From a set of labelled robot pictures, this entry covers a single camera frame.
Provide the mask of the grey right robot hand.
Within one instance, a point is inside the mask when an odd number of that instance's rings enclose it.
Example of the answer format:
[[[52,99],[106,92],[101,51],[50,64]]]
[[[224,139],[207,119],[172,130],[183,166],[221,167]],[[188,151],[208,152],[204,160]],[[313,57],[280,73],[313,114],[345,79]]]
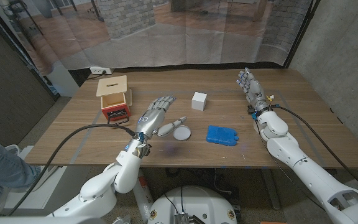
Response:
[[[268,111],[269,105],[264,89],[259,81],[255,79],[252,72],[246,67],[244,71],[239,72],[238,77],[239,79],[236,82],[246,94],[246,100],[249,102],[248,113],[255,113],[256,116],[260,116]]]

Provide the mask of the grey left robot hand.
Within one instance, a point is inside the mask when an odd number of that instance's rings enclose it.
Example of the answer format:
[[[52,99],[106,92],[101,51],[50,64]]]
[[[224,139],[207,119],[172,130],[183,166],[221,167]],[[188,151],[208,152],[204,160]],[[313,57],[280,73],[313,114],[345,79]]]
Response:
[[[152,139],[153,135],[164,137],[183,124],[187,119],[186,116],[162,126],[165,113],[175,100],[173,96],[163,96],[153,100],[147,111],[139,118],[135,127],[135,136],[129,141],[124,151],[142,158],[147,153],[147,150],[142,148],[147,145],[147,141]]]

